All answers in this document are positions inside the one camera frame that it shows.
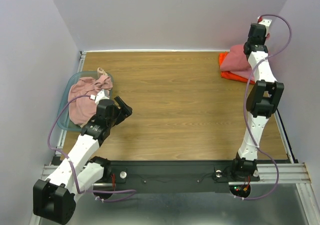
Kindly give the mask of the rose red t shirt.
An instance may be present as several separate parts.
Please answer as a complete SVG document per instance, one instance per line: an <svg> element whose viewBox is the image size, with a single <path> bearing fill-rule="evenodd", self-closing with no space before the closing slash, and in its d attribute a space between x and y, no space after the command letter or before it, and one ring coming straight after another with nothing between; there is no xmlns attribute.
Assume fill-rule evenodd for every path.
<svg viewBox="0 0 320 225"><path fill-rule="evenodd" d="M230 48L229 52L222 52L218 56L218 65L221 75L229 73L247 73L251 72L252 68L244 54L244 45L237 44Z"/></svg>

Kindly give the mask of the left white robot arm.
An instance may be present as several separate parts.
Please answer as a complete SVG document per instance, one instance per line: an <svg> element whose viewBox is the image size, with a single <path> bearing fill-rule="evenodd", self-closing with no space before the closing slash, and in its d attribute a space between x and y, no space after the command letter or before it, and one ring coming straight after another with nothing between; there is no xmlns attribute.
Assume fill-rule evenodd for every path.
<svg viewBox="0 0 320 225"><path fill-rule="evenodd" d="M97 181L113 179L111 162L92 155L110 135L111 129L132 115L133 109L119 96L114 99L90 96L97 103L96 112L81 129L75 145L64 154L61 164L44 180L33 186L33 214L60 225L72 218L76 204L85 193L92 193L96 200L109 201L103 194L117 191L93 190Z"/></svg>

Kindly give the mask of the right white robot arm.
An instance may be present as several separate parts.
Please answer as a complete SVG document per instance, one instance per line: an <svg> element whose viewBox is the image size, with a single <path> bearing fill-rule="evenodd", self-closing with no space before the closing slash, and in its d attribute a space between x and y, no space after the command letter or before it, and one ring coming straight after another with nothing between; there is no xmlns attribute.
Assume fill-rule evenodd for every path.
<svg viewBox="0 0 320 225"><path fill-rule="evenodd" d="M250 93L245 93L246 131L230 167L231 177L235 180L258 176L257 159L263 131L276 112L284 91L284 84L278 82L271 71L265 45L271 22L263 19L252 23L243 46L243 53L252 68L249 77L254 78L254 85Z"/></svg>

